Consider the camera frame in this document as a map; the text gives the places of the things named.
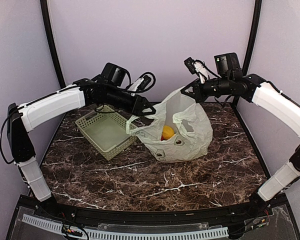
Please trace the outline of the light green plastic bag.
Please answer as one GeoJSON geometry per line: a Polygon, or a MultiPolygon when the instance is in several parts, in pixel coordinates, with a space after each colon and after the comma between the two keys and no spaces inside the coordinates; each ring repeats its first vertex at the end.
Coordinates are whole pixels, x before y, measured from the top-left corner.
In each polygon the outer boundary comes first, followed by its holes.
{"type": "Polygon", "coordinates": [[[162,163],[192,161],[208,154],[213,140],[213,129],[203,107],[192,98],[171,92],[161,103],[153,106],[156,113],[147,115],[152,120],[148,126],[132,128],[138,116],[131,116],[126,122],[126,133],[136,136],[162,163]],[[164,126],[174,130],[174,136],[161,141],[164,126]]]}

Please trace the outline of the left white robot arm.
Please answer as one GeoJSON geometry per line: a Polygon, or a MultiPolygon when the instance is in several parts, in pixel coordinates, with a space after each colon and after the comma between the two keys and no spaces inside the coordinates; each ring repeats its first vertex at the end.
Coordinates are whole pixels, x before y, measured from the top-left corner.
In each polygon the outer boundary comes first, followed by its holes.
{"type": "Polygon", "coordinates": [[[53,195],[36,160],[29,132],[57,116],[93,104],[111,105],[138,117],[156,113],[152,104],[138,91],[121,89],[88,78],[77,80],[28,103],[12,103],[8,107],[7,118],[1,128],[7,131],[12,163],[17,165],[25,183],[36,199],[42,202],[41,210],[50,218],[57,218],[61,208],[50,199],[53,195]]]}

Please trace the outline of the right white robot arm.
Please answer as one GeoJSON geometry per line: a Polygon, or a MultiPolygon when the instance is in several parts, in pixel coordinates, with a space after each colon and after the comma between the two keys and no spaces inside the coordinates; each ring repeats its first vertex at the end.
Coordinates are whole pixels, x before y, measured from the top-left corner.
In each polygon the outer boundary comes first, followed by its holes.
{"type": "MultiPolygon", "coordinates": [[[[300,139],[300,106],[280,92],[270,81],[257,74],[235,79],[220,77],[201,82],[194,80],[181,89],[181,93],[203,103],[209,97],[234,96],[267,111],[288,127],[300,139]]],[[[300,144],[292,156],[251,196],[245,205],[245,213],[256,217],[265,203],[300,178],[300,144]]]]}

